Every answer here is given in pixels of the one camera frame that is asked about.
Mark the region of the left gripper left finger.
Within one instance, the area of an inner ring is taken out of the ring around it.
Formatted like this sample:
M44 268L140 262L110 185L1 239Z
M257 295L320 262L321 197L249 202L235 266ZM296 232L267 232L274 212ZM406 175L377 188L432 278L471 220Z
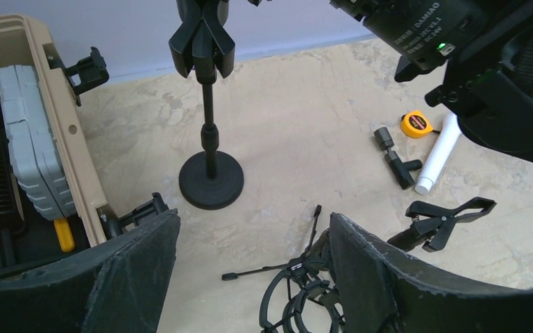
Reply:
M0 280L0 332L155 332L176 261L169 210L127 234Z

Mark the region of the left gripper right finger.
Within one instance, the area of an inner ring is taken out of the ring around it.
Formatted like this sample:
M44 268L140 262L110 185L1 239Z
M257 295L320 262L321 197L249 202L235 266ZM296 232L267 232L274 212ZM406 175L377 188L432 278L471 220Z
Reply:
M348 332L533 332L533 289L437 268L339 213L329 242Z

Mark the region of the tripod shock mount stand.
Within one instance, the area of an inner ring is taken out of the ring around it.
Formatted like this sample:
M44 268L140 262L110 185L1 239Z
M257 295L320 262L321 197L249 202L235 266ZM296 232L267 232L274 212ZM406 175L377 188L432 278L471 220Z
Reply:
M316 227L322 206L317 205L312 215L310 239L305 250L285 264L263 266L262 268L224 273L223 281L236 280L242 276L277 271L266 288L259 309L259 326L262 332L309 332L303 313L307 303L321 306L330 317L330 332L345 332L346 319L341 313L341 301L336 283L336 273L330 249L330 231L324 230L316 237ZM269 305L275 289L284 282L287 303L281 319L275 323L269 320Z

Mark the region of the black mic stand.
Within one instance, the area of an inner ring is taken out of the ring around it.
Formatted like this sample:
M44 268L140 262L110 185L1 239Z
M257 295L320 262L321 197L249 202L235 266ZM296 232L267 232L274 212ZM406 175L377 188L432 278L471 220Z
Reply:
M213 85L234 69L235 42L226 32L228 1L178 1L181 24L169 40L176 71L191 73L202 87L203 150L181 167L178 184L184 199L203 210L219 210L237 200L244 188L244 172L231 155L219 150L214 121Z
M418 246L428 253L443 250L458 223L470 223L486 216L496 205L494 200L483 197L472 198L453 209L414 201L405 212L412 223L387 243L404 252Z

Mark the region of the white wireless microphone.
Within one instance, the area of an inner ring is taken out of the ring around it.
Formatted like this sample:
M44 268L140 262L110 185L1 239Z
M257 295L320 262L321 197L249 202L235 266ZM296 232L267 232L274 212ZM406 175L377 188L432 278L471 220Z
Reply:
M443 119L441 132L418 175L414 186L416 193L421 195L430 193L461 134L457 116L454 113L447 114Z

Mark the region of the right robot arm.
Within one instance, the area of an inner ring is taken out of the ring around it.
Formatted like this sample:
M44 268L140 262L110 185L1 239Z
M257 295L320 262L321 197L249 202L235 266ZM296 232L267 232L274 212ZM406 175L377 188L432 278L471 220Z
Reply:
M533 1L333 1L399 53L394 78L443 67L425 95L462 133L533 162Z

